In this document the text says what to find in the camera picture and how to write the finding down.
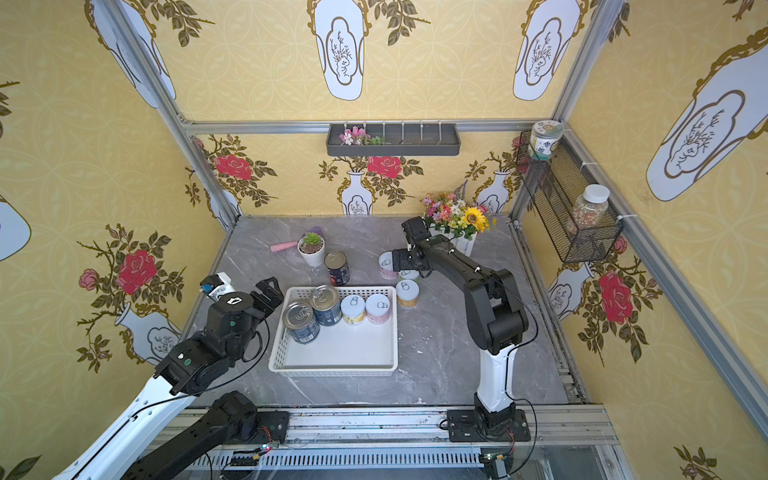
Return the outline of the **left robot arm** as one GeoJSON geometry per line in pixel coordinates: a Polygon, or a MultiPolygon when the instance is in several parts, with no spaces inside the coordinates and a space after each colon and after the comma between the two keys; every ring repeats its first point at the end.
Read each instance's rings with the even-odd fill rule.
{"type": "Polygon", "coordinates": [[[161,359],[135,400],[59,478],[172,479],[211,449],[264,432],[254,403],[231,391],[182,433],[146,450],[198,397],[219,389],[217,379],[243,362],[251,341],[261,336],[259,326],[284,301],[274,277],[243,292],[217,273],[206,277],[201,289],[212,300],[205,326],[161,359]]]}

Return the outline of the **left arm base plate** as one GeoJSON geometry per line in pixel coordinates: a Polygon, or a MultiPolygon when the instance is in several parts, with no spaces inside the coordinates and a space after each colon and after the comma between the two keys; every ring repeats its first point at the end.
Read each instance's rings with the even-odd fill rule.
{"type": "Polygon", "coordinates": [[[258,411],[246,418],[238,439],[247,444],[283,444],[289,420],[288,411],[258,411]]]}

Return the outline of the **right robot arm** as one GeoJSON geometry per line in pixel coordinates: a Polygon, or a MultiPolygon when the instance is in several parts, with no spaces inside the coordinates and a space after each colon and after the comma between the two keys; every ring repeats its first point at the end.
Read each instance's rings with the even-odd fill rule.
{"type": "Polygon", "coordinates": [[[463,294],[467,329],[481,353],[477,422],[488,428],[511,422],[516,411],[511,392],[514,358],[529,327],[514,275],[459,252],[447,237],[431,234],[421,217],[404,221],[402,229],[407,247],[392,251],[394,269],[437,271],[463,294]]]}

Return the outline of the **blue tin can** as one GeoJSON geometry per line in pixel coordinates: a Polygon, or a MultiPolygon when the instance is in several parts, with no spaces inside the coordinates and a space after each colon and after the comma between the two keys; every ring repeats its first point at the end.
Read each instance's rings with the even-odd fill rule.
{"type": "Polygon", "coordinates": [[[314,288],[310,295],[310,305],[321,326],[333,326],[342,318],[340,296],[334,286],[321,285],[314,288]]]}
{"type": "Polygon", "coordinates": [[[320,325],[314,310],[306,301],[289,303],[282,313],[282,322],[293,340],[302,345],[313,342],[319,335],[320,325]]]}

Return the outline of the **pink small can front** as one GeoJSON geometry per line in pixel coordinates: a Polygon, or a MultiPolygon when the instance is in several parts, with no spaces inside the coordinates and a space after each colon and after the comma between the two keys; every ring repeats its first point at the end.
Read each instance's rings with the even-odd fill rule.
{"type": "Polygon", "coordinates": [[[366,316],[373,324],[386,323],[391,316],[391,302],[385,294],[373,294],[366,300],[366,316]]]}

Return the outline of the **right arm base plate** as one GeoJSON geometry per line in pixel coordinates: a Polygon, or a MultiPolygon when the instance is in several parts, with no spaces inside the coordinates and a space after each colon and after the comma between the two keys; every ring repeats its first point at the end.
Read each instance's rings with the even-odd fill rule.
{"type": "Polygon", "coordinates": [[[500,412],[449,410],[438,427],[454,443],[528,442],[532,439],[525,413],[514,406],[500,412]]]}

